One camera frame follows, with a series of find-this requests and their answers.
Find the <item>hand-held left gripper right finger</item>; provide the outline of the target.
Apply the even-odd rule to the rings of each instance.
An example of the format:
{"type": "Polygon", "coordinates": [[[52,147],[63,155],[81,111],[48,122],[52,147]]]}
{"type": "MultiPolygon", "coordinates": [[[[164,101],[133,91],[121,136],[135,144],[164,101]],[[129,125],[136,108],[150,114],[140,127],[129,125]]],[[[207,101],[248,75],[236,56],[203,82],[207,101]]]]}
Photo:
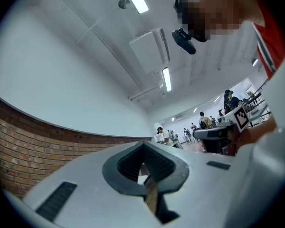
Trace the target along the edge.
{"type": "Polygon", "coordinates": [[[247,169],[247,150],[235,157],[144,143],[164,178],[157,183],[156,214],[143,228],[224,228],[247,169]]]}

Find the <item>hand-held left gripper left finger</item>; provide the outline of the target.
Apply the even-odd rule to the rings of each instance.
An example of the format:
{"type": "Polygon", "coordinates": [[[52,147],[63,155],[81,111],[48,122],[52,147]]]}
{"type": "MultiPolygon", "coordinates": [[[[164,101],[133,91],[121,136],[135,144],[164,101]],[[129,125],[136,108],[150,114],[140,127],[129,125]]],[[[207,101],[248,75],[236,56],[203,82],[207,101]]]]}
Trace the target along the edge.
{"type": "Polygon", "coordinates": [[[23,198],[31,209],[39,206],[64,181],[76,188],[56,216],[64,228],[159,228],[161,222],[142,197],[122,195],[102,175],[105,161],[134,143],[126,143],[78,157],[47,176],[23,198]]]}

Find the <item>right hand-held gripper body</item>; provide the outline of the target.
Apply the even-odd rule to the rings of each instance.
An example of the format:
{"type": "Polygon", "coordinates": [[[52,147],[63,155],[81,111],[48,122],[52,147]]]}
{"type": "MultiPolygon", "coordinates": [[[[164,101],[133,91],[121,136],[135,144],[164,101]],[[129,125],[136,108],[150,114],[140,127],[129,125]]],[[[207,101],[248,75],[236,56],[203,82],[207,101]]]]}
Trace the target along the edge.
{"type": "Polygon", "coordinates": [[[241,133],[248,127],[249,117],[244,106],[240,105],[221,117],[218,126],[231,126],[228,130],[228,137],[218,140],[202,140],[207,152],[220,153],[234,156],[237,152],[236,145],[241,133]]]}

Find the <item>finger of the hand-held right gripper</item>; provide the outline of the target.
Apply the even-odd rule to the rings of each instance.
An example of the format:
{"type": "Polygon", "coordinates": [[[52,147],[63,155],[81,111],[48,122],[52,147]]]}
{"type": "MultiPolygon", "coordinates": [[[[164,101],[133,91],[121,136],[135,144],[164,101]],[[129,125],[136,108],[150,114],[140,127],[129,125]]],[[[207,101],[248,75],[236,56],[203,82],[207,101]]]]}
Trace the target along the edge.
{"type": "Polygon", "coordinates": [[[196,130],[193,136],[200,140],[218,140],[228,137],[228,130],[231,126],[218,126],[215,128],[196,130]]]}

